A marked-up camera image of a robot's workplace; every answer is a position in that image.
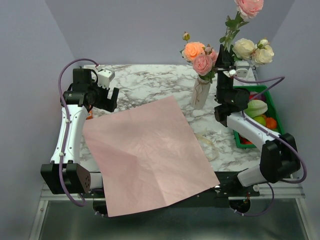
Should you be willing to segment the pink rose stem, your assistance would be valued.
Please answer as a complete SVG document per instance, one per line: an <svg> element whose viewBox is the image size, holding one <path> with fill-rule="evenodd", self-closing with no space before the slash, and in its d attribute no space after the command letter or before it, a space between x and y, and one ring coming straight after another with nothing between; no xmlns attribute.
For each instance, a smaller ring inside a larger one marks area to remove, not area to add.
<svg viewBox="0 0 320 240"><path fill-rule="evenodd" d="M218 58L218 53L209 44L204 48L204 52L200 53L192 61L192 67L198 74L201 80L209 83L213 82L215 77L215 64Z"/></svg>

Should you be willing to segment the peach rose stem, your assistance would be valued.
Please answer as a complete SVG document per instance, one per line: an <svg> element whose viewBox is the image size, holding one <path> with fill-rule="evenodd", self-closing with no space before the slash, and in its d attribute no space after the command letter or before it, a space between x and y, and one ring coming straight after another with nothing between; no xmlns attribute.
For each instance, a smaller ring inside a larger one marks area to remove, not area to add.
<svg viewBox="0 0 320 240"><path fill-rule="evenodd" d="M205 52L205 45L199 41L190 41L190 34L184 32L182 39L186 41L184 48L180 51L182 58L191 63L198 55Z"/></svg>

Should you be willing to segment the cream white rose stem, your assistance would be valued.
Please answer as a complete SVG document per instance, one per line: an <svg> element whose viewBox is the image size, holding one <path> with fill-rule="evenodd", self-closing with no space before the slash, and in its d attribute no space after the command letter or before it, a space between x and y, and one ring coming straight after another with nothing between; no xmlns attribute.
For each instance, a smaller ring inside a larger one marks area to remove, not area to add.
<svg viewBox="0 0 320 240"><path fill-rule="evenodd" d="M234 43L231 49L238 59L251 61L254 66L270 64L275 56L266 38L259 40L258 43L241 38Z"/></svg>

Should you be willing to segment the pink flower bouquet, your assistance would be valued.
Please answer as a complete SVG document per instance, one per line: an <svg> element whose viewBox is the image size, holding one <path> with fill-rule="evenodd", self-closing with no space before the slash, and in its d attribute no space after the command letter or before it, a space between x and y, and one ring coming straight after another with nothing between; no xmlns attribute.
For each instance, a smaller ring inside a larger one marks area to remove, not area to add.
<svg viewBox="0 0 320 240"><path fill-rule="evenodd" d="M232 41L240 32L240 28L249 23L263 9L264 0L235 0L236 15L231 18L229 15L225 21L225 34L220 38L219 42L223 45L223 49L230 51Z"/></svg>

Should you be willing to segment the pink wrapping paper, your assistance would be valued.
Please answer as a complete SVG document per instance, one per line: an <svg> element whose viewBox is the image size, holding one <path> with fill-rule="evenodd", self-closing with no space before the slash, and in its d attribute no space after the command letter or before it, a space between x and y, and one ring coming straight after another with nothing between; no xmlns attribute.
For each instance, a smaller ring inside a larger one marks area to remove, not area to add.
<svg viewBox="0 0 320 240"><path fill-rule="evenodd" d="M173 96L87 120L109 217L170 206L220 182Z"/></svg>

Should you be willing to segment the cream ribbon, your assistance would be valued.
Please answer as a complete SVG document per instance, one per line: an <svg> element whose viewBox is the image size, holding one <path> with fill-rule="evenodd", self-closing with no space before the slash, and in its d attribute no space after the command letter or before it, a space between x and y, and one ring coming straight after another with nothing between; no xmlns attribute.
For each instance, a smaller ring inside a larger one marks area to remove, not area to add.
<svg viewBox="0 0 320 240"><path fill-rule="evenodd" d="M219 150L211 140L205 138L204 136L198 133L195 133L194 135L197 138L209 162L213 162L219 158Z"/></svg>

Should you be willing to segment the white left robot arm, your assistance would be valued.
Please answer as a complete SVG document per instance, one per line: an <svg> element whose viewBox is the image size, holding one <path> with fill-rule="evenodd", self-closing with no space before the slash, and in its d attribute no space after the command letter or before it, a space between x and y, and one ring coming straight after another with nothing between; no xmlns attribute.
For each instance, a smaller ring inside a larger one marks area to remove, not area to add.
<svg viewBox="0 0 320 240"><path fill-rule="evenodd" d="M92 108L112 113L117 107L119 89L112 90L108 98L113 70L97 66L75 68L73 82L63 92L61 102L62 122L58 142L48 164L40 169L48 188L54 195L88 193L91 174L80 165L80 143L85 120Z"/></svg>

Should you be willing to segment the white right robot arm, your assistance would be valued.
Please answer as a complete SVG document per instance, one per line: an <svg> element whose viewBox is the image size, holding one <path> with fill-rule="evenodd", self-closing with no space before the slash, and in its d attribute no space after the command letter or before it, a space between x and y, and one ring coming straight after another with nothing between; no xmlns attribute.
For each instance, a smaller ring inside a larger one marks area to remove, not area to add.
<svg viewBox="0 0 320 240"><path fill-rule="evenodd" d="M303 182L307 177L307 168L299 156L295 138L289 133L280 134L253 121L244 110L253 102L250 92L244 88L234 88L237 78L236 66L232 55L223 45L215 63L217 84L214 108L215 119L251 141L261 152L260 163L239 172L230 183L230 191L241 196L248 187L261 183L290 184ZM300 179L287 181L286 177L303 170Z"/></svg>

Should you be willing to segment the white ceramic vase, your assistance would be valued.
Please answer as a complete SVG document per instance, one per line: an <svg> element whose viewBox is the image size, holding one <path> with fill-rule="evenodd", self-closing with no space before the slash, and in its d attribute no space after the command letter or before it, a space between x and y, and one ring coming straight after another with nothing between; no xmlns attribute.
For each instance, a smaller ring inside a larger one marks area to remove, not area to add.
<svg viewBox="0 0 320 240"><path fill-rule="evenodd" d="M206 103L209 95L211 83L207 80L203 80L199 76L195 80L190 104L195 110L201 110Z"/></svg>

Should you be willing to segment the orange cardboard box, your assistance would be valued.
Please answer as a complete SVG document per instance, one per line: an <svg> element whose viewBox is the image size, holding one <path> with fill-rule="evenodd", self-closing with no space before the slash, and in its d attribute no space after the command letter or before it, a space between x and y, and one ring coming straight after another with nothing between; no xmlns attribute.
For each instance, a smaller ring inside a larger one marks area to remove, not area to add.
<svg viewBox="0 0 320 240"><path fill-rule="evenodd" d="M93 106L91 106L91 107L89 108L89 111L88 111L87 117L86 117L87 120L93 119L93 111L92 111L92 109L93 109Z"/></svg>

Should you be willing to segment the red purple vegetables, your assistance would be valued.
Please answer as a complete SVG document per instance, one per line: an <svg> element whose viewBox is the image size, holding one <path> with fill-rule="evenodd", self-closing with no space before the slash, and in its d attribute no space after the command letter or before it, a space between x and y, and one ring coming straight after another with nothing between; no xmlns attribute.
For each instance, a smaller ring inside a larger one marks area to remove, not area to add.
<svg viewBox="0 0 320 240"><path fill-rule="evenodd" d="M256 91L251 91L250 92L250 95L249 95L249 99L254 99L254 100L260 100L260 101L263 101L263 102L267 102L267 98L265 96L265 94L260 94L259 92L256 92Z"/></svg>

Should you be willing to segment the green lettuce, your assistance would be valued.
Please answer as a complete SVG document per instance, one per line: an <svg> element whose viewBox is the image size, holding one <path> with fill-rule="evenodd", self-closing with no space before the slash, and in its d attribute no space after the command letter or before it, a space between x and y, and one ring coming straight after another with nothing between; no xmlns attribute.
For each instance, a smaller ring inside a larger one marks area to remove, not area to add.
<svg viewBox="0 0 320 240"><path fill-rule="evenodd" d="M268 110L268 105L259 99L251 100L247 108L244 110L245 114L250 118L255 118L257 116L263 115Z"/></svg>

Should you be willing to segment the green plastic crate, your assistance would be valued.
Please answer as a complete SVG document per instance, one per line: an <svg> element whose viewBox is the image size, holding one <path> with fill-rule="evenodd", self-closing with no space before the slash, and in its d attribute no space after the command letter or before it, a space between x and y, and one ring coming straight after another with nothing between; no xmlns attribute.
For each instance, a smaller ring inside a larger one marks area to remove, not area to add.
<svg viewBox="0 0 320 240"><path fill-rule="evenodd" d="M247 85L247 86L235 86L234 88L248 90L250 92L249 98L251 99L253 95L256 95L256 94L262 92L263 90L267 89L267 86L265 86L265 85ZM277 113L276 106L273 102L273 99L272 99L270 92L269 91L264 92L261 97L258 97L258 99L264 101L268 106L268 110L266 111L266 113L264 113L264 115L267 118L273 118L277 123L277 127L273 128L272 130L277 130L277 132L279 132L280 134L284 134L285 130L284 130L283 125L281 123L280 117ZM237 148L239 148L239 149L256 148L256 146L254 144L252 144L251 141L244 138L242 135L239 135L239 133L236 132L235 130L233 131L233 134L234 134L235 145Z"/></svg>

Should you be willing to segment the green apple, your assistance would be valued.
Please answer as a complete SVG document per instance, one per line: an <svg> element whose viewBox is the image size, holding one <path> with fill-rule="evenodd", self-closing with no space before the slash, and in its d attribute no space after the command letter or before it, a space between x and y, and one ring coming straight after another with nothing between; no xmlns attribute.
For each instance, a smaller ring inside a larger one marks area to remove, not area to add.
<svg viewBox="0 0 320 240"><path fill-rule="evenodd" d="M254 117L253 120L264 127L267 125L266 119L262 115Z"/></svg>

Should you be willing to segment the orange mini pumpkin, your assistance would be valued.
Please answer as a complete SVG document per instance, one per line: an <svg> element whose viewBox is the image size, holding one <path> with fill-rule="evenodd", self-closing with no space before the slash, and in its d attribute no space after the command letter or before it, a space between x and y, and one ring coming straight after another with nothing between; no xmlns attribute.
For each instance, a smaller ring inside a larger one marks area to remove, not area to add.
<svg viewBox="0 0 320 240"><path fill-rule="evenodd" d="M266 127L268 129L272 130L272 129L276 129L277 128L278 124L277 124L277 121L274 118L267 117L265 120L266 120Z"/></svg>

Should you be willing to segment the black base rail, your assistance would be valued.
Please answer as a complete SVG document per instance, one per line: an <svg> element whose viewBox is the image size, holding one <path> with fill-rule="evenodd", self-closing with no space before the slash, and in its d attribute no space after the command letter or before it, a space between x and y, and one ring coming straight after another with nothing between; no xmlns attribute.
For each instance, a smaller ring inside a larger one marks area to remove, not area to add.
<svg viewBox="0 0 320 240"><path fill-rule="evenodd" d="M102 204L100 213L118 217L166 207L229 207L229 197L245 198L256 192L237 185L231 172L222 178L205 171L138 171L112 179L103 175L103 187L94 187L85 197Z"/></svg>

